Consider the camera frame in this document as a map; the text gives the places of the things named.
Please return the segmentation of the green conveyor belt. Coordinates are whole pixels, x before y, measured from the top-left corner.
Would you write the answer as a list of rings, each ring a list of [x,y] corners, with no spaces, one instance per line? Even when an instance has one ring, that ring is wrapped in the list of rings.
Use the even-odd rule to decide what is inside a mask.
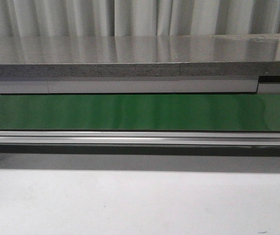
[[[0,95],[0,130],[280,132],[280,94]]]

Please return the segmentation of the grey speckled stone counter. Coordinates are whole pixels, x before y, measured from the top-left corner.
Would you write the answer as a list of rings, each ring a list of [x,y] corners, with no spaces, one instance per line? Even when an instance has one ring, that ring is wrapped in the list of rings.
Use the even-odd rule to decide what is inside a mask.
[[[280,94],[280,34],[0,37],[0,94]]]

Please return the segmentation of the white pleated curtain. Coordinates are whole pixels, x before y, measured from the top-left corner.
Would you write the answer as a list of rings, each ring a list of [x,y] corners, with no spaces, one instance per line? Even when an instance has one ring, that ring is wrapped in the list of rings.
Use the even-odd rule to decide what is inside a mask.
[[[0,36],[280,33],[280,0],[0,0]]]

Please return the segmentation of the aluminium conveyor frame rail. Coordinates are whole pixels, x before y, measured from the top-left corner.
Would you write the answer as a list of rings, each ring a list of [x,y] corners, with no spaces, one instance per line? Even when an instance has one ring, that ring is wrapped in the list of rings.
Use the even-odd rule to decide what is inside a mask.
[[[0,144],[280,146],[280,132],[0,131]]]

